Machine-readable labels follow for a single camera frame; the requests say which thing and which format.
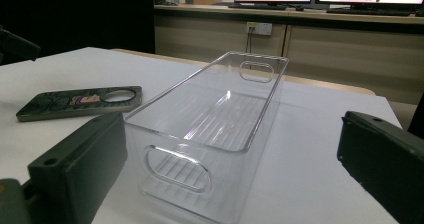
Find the clear plastic bin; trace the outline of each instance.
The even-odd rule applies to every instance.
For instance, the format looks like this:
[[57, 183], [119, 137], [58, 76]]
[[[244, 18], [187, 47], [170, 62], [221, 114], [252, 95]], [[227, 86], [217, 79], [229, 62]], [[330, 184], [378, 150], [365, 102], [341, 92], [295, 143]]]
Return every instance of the clear plastic bin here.
[[141, 193], [207, 221], [237, 223], [287, 63], [228, 52], [131, 112], [126, 132]]

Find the power outlet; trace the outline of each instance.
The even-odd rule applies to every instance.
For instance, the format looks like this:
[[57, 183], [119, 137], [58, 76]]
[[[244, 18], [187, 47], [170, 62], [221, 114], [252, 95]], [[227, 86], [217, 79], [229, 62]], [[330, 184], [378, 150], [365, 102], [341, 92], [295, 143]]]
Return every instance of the power outlet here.
[[271, 23], [247, 22], [246, 33], [269, 36], [271, 32]]

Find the white tabletop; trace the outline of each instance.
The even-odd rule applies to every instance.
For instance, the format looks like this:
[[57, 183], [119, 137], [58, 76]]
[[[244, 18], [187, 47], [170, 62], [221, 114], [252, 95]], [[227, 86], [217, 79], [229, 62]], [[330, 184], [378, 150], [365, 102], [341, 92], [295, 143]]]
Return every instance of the white tabletop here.
[[[28, 180], [27, 165], [92, 117], [19, 123], [41, 92], [139, 85], [143, 103], [198, 66], [85, 48], [0, 67], [0, 178]], [[281, 105], [241, 224], [396, 223], [337, 161], [348, 110], [400, 126], [384, 97], [285, 82]], [[124, 168], [93, 223], [178, 223], [152, 214]]]

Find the circular cutout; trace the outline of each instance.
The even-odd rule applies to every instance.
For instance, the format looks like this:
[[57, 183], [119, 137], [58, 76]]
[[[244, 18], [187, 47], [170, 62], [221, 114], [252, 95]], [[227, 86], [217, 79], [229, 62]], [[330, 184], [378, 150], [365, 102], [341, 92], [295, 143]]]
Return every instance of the circular cutout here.
[[57, 162], [57, 159], [56, 159], [56, 158], [50, 158], [50, 159], [48, 159], [48, 160], [46, 160], [46, 161], [44, 162], [44, 165], [46, 165], [46, 166], [50, 166], [50, 165], [55, 164], [56, 162]]
[[115, 90], [101, 97], [104, 102], [125, 102], [135, 97], [135, 91], [129, 89]]

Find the bin handle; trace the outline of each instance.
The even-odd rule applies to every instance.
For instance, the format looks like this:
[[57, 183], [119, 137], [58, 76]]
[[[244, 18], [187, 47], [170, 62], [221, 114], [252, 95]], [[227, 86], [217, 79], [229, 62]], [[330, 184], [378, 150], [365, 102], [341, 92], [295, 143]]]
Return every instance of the bin handle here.
[[[184, 182], [175, 180], [173, 178], [170, 178], [170, 177], [167, 177], [165, 175], [162, 175], [162, 174], [158, 173], [157, 171], [155, 171], [150, 166], [149, 153], [151, 151], [163, 152], [166, 155], [169, 155], [169, 156], [178, 158], [180, 160], [187, 161], [188, 163], [191, 163], [191, 164], [195, 165], [196, 167], [200, 168], [200, 170], [204, 173], [204, 175], [207, 178], [207, 182], [205, 183], [205, 185], [203, 187], [197, 188], [197, 187], [190, 186], [190, 185], [188, 185], [188, 184], [186, 184]], [[203, 165], [203, 163], [201, 161], [197, 160], [196, 158], [187, 156], [187, 155], [185, 155], [183, 153], [175, 152], [175, 151], [170, 151], [170, 150], [167, 150], [167, 149], [164, 149], [164, 148], [161, 148], [161, 147], [157, 147], [155, 145], [149, 145], [149, 146], [145, 147], [145, 150], [144, 150], [144, 165], [145, 165], [147, 171], [151, 175], [155, 176], [156, 178], [158, 178], [158, 179], [160, 179], [162, 181], [165, 181], [165, 182], [168, 182], [170, 184], [173, 184], [173, 185], [177, 185], [177, 186], [186, 188], [186, 189], [188, 189], [190, 191], [193, 191], [193, 192], [196, 192], [196, 193], [208, 192], [210, 190], [210, 187], [211, 187], [211, 176], [210, 176], [209, 170]]]
[[[248, 68], [246, 68], [245, 66], [249, 65], [251, 66], [257, 66], [257, 67], [265, 67], [269, 69], [269, 77], [257, 77], [257, 78], [253, 78], [251, 76], [247, 76], [247, 74], [244, 72], [245, 70], [250, 70]], [[243, 78], [244, 80], [247, 81], [254, 81], [254, 82], [261, 82], [261, 83], [268, 83], [272, 80], [272, 76], [274, 74], [274, 68], [272, 68], [272, 66], [268, 63], [261, 63], [261, 62], [251, 62], [251, 61], [245, 61], [242, 62], [240, 64], [240, 69], [239, 69], [239, 74], [240, 77]]]

